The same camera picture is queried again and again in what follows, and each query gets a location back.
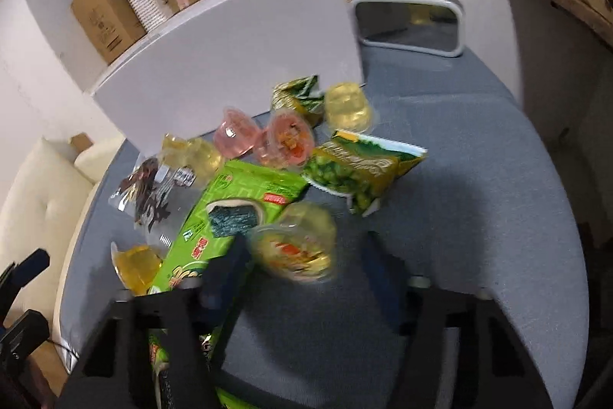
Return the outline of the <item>yellow jelly cup printed lid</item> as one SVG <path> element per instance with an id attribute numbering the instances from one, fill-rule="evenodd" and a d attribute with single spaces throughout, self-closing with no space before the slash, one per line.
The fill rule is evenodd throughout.
<path id="1" fill-rule="evenodd" d="M 336 239 L 333 216 L 308 201 L 289 204 L 247 237 L 251 254 L 267 272 L 295 283 L 315 283 L 334 273 Z"/>

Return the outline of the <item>orange jelly cup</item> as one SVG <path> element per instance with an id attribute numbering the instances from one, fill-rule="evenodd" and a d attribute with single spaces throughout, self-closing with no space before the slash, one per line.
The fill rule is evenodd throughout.
<path id="1" fill-rule="evenodd" d="M 112 242 L 110 255 L 115 273 L 124 287 L 135 296 L 145 295 L 162 266 L 162 260 L 156 251 L 148 245 L 120 251 L 117 244 Z"/>

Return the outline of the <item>pink jelly cup printed lid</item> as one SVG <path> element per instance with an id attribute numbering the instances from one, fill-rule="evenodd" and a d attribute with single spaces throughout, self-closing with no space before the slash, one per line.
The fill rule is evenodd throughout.
<path id="1" fill-rule="evenodd" d="M 296 111 L 282 108 L 272 112 L 252 152 L 261 165 L 299 169 L 308 161 L 314 147 L 315 138 L 308 122 Z"/>

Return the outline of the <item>crumpled green peas bag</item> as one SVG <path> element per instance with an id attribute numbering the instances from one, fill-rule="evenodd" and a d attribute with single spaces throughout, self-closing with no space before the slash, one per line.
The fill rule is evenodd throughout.
<path id="1" fill-rule="evenodd" d="M 319 77 L 301 77 L 273 87 L 270 110 L 291 109 L 312 128 L 323 122 L 324 92 L 319 88 Z"/>

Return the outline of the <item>clear dried meat package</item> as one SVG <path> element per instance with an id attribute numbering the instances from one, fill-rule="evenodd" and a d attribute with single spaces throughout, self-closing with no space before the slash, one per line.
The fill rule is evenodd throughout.
<path id="1" fill-rule="evenodd" d="M 172 168 L 151 157 L 121 181 L 108 202 L 132 220 L 146 245 L 166 258 L 202 192 L 190 167 Z"/>

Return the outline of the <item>green seaweed snack bag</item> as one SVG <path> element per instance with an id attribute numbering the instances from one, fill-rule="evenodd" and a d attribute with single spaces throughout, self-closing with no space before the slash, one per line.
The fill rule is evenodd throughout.
<path id="1" fill-rule="evenodd" d="M 235 242 L 245 242 L 251 229 L 272 223 L 306 185 L 290 171 L 239 160 L 225 163 L 180 227 L 148 293 L 169 292 L 210 276 Z"/>

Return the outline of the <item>white cardboard box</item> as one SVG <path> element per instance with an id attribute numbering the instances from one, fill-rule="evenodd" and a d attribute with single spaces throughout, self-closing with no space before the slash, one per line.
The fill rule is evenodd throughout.
<path id="1" fill-rule="evenodd" d="M 165 134 L 214 130 L 222 111 L 268 111 L 276 84 L 316 75 L 322 89 L 362 83 L 346 0 L 202 0 L 109 66 L 93 100 L 143 154 Z"/>

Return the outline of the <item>white framed tray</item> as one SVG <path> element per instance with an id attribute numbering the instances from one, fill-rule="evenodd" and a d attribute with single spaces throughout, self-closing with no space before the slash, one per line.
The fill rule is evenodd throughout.
<path id="1" fill-rule="evenodd" d="M 464 53 L 464 6 L 458 0 L 351 0 L 361 44 L 455 58 Z"/>

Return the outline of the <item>wooden side shelf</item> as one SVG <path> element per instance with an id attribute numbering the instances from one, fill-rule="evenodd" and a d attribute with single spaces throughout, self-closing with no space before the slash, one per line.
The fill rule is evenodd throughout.
<path id="1" fill-rule="evenodd" d="M 588 27 L 604 44 L 612 47 L 612 23 L 581 0 L 549 0 Z"/>

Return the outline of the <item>pale yellow jelly cup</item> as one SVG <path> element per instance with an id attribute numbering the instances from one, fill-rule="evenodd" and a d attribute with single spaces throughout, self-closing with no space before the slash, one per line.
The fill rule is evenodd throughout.
<path id="1" fill-rule="evenodd" d="M 342 82 L 327 88 L 324 115 L 330 132 L 370 133 L 378 119 L 362 86 L 354 82 Z"/>
<path id="2" fill-rule="evenodd" d="M 185 165 L 195 175 L 194 183 L 204 188 L 225 164 L 225 157 L 210 141 L 192 138 L 187 141 Z"/>

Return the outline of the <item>cream leather sofa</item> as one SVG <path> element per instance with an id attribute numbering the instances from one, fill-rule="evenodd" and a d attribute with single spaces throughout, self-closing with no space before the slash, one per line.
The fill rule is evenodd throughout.
<path id="1" fill-rule="evenodd" d="M 60 341 L 59 308 L 85 216 L 123 136 L 95 143 L 76 158 L 60 151 L 58 142 L 38 139 L 19 167 L 1 208 L 1 267 L 19 264 L 41 248 L 50 266 L 18 293 L 10 309 L 33 309 L 48 320 L 52 338 Z"/>

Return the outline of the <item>large brown cardboard box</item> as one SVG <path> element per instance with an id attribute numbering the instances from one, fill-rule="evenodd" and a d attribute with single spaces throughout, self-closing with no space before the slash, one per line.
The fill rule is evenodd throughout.
<path id="1" fill-rule="evenodd" d="M 107 63 L 146 35 L 128 0 L 73 0 L 70 9 Z"/>

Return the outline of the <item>green peas snack bag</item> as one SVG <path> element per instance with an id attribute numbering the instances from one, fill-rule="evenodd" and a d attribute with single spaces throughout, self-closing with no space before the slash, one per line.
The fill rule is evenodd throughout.
<path id="1" fill-rule="evenodd" d="M 315 147 L 302 168 L 312 186 L 347 200 L 352 214 L 367 217 L 397 179 L 425 160 L 425 148 L 337 130 Z"/>

